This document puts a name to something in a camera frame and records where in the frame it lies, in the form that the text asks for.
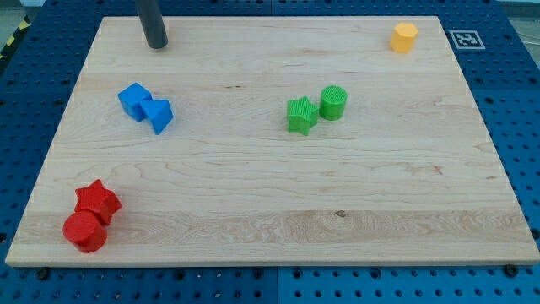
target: blue block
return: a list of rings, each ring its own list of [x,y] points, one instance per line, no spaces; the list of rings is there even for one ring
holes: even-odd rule
[[[127,115],[140,122],[146,118],[140,102],[152,100],[152,95],[141,84],[134,83],[118,93],[118,99]]]
[[[152,123],[156,135],[167,126],[172,119],[172,110],[168,100],[143,100],[140,102],[143,112]]]

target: red cylinder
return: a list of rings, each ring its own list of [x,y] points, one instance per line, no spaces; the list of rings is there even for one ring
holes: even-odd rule
[[[64,236],[84,253],[100,249],[107,240],[107,230],[100,220],[89,211],[71,214],[64,222]]]

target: yellow black tape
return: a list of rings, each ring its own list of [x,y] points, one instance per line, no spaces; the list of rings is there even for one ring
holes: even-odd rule
[[[31,25],[32,23],[30,22],[28,16],[24,16],[15,32],[6,41],[6,45],[0,51],[0,75],[2,75],[3,71],[8,67],[11,58],[19,47],[20,43],[23,41],[23,38],[26,36],[26,33]]]

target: blue pegboard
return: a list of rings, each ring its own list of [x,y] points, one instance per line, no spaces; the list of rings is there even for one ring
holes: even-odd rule
[[[162,0],[164,15],[437,15],[485,49],[451,46],[539,243],[540,71],[493,0]],[[47,0],[0,78],[0,258],[103,16],[131,0]],[[540,267],[11,269],[0,303],[540,302]]]

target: black pole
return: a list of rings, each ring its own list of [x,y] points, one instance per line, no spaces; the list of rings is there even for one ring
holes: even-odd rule
[[[162,48],[167,45],[167,33],[159,11],[158,0],[135,0],[148,46]]]

